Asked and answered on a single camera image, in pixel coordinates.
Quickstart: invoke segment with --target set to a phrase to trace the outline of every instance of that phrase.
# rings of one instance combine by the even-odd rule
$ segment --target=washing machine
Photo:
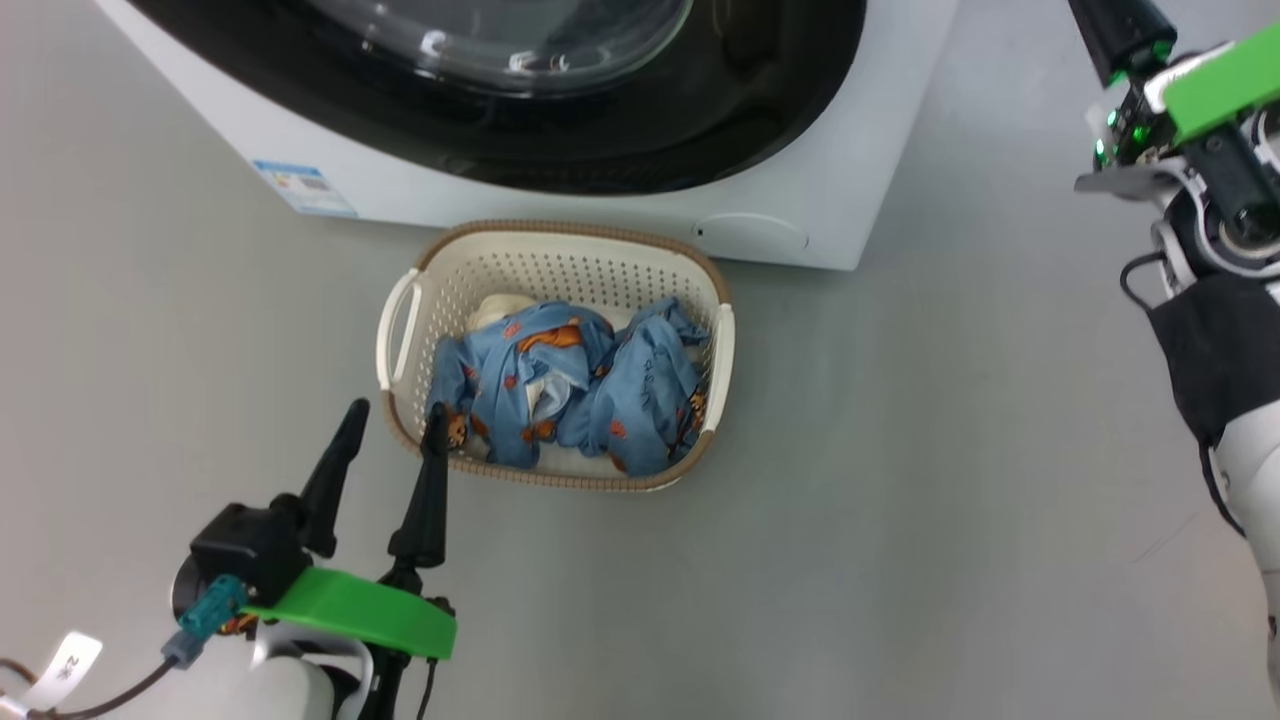
[[[957,0],[97,3],[298,213],[849,270]]]

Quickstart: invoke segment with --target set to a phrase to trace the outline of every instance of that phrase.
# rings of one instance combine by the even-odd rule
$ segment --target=black cable
[[[1138,268],[1142,268],[1143,265],[1149,265],[1152,263],[1160,263],[1164,260],[1165,260],[1164,252],[1160,251],[1148,252],[1147,255],[1129,260],[1129,264],[1125,265],[1123,270],[1120,270],[1120,290],[1123,290],[1124,293],[1129,296],[1129,300],[1133,300],[1134,305],[1142,307],[1148,314],[1151,313],[1151,305],[1148,305],[1146,300],[1138,297],[1138,293],[1134,292],[1132,287],[1129,287],[1129,274],[1137,270]]]
[[[417,706],[417,720],[426,717],[426,703],[431,702],[431,688],[435,687],[435,662],[434,657],[426,661],[426,691],[422,693],[422,705]]]
[[[1226,502],[1222,501],[1222,493],[1217,489],[1217,478],[1213,477],[1213,464],[1208,459],[1208,443],[1203,442],[1201,443],[1201,470],[1204,471],[1204,484],[1208,486],[1208,496],[1213,498],[1213,505],[1217,506],[1219,515],[1226,520],[1228,525],[1231,525],[1231,529],[1240,533],[1242,538],[1245,537],[1244,528],[1235,521],[1235,516],[1231,515],[1231,511],[1226,509]]]
[[[52,711],[32,712],[28,717],[32,717],[35,720],[90,720],[91,717],[105,715],[151,689],[151,685],[159,683],[160,678],[168,675],[169,670],[173,670],[173,666],[177,664],[178,660],[175,657],[166,657],[164,664],[156,667],[150,675],[143,678],[141,683],[124,691],[115,698],[109,700],[102,705],[90,707],[88,710],[79,710],[76,712],[52,712]]]

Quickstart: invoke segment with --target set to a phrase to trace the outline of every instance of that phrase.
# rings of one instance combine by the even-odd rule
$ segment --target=black fabric cover
[[[1280,304],[1258,281],[1207,277],[1148,313],[1174,401],[1197,439],[1280,400]]]

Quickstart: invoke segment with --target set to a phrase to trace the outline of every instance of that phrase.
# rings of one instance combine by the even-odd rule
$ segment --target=label tag
[[[83,633],[70,633],[59,646],[45,674],[18,702],[32,710],[49,710],[60,705],[84,679],[100,652],[101,642]]]
[[[268,160],[253,160],[253,167],[298,213],[337,218],[360,217],[317,168]]]

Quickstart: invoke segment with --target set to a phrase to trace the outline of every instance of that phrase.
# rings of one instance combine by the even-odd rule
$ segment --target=blue clothing
[[[426,407],[444,402],[451,429],[462,418],[457,427],[489,443],[490,462],[529,469],[539,441],[554,438],[564,406],[588,391],[612,348],[613,329],[598,314],[558,301],[534,305],[462,340],[440,338]],[[536,380],[547,389],[530,409],[525,386]],[[465,439],[451,433],[453,447]]]
[[[570,401],[557,442],[589,457],[607,452],[631,477],[678,462],[700,424],[692,402],[700,373],[686,347],[707,340],[675,297],[640,310],[605,357],[608,374]]]

